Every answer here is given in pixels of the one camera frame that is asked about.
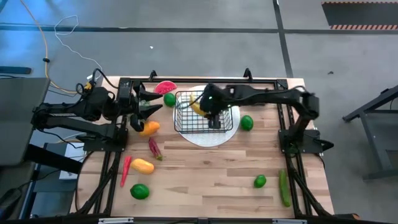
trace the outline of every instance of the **green lime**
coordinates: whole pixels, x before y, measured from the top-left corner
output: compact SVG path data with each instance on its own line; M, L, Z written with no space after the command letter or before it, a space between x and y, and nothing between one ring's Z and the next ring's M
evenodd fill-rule
M241 127L245 131L250 131L253 128L253 119L249 115L244 115L241 119Z
M130 194L135 199L142 200L149 196L149 189L144 184L134 184L130 189Z
M166 93L163 96L163 101L166 106L173 107L175 105L175 97L173 93Z
M254 180L254 187L255 188L261 188L263 187L267 182L267 179L264 175L258 175L256 179Z

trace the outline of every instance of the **black wire basket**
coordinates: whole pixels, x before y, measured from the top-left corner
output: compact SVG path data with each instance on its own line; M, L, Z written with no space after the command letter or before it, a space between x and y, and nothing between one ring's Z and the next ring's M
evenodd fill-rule
M233 128L232 108L220 113L220 129L209 128L209 120L197 114L189 107L190 98L197 99L203 93L200 91L178 91L175 94L174 106L174 130L180 133L225 133Z

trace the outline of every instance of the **red pepper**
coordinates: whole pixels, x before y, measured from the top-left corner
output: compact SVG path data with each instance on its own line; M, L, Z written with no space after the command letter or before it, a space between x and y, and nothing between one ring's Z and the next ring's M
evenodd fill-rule
M123 187L126 181L127 174L129 173L131 159L132 159L131 156L126 156L126 158L124 158L123 175L122 175L122 180L120 181L120 187Z
M149 143L149 149L153 153L154 157L157 160L162 161L163 160L163 156L162 156L162 153L160 153L160 150L157 147L157 144L156 144L155 140L153 138L149 138L148 143Z

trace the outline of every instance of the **concrete floor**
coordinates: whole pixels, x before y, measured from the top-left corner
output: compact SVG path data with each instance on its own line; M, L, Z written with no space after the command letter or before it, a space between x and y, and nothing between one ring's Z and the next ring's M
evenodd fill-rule
M37 20L50 26L76 14L81 26L94 27L277 28L271 0L25 1ZM279 0L279 4L286 29L328 28L320 1ZM33 24L18 0L8 0L0 23ZM45 35L52 79L64 88L84 82L96 65L62 47L53 32ZM335 143L325 153L335 212L392 223L398 222L398 179L362 181L362 175L377 170L376 161L362 124L346 124L341 117L398 83L396 38L286 35L294 77L304 78L307 88L320 97L321 116L315 125L322 138ZM159 75L240 77L249 67L255 77L286 77L278 34L76 32L62 39L83 56L96 59L108 75L149 75L154 69ZM2 64L32 67L30 76L43 77L43 57L39 32L0 31ZM54 93L46 97L52 103L75 100ZM55 141L42 133L32 138L36 145Z

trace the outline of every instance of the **toy watermelon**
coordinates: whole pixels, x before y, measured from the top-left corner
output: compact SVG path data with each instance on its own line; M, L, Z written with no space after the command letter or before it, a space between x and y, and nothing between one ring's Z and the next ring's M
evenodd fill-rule
M174 82L162 81L155 87L154 93L164 95L172 90L175 90L176 88L177 85Z

